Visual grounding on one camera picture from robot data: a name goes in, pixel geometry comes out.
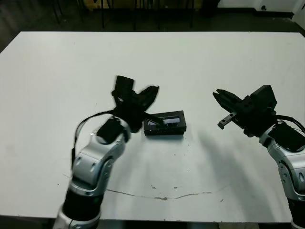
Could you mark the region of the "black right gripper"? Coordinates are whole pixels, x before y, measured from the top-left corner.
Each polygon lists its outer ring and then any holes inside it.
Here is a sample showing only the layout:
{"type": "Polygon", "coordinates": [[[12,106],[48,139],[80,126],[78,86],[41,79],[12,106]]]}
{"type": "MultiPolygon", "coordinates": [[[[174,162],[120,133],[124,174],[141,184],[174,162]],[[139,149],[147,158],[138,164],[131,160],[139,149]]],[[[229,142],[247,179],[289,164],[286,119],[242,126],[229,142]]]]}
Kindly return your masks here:
{"type": "Polygon", "coordinates": [[[213,96],[218,104],[229,112],[229,115],[217,124],[221,129],[233,122],[242,128],[248,137],[260,137],[276,122],[275,100],[263,101],[251,96],[241,99],[224,89],[217,89],[213,96]]]}

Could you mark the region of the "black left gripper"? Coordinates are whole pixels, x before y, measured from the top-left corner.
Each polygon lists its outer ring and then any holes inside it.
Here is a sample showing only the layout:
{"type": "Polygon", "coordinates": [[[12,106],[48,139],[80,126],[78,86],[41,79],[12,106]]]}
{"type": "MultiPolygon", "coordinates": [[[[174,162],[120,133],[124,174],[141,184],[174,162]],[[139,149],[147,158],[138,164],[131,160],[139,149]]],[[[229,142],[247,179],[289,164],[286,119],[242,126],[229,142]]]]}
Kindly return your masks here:
{"type": "Polygon", "coordinates": [[[127,97],[123,97],[122,94],[113,90],[112,96],[114,97],[116,107],[113,109],[112,114],[124,120],[129,125],[132,133],[137,133],[141,129],[144,119],[156,125],[164,125],[162,119],[152,114],[145,114],[155,101],[159,88],[159,86],[151,85],[139,94],[131,91],[127,97]]]}

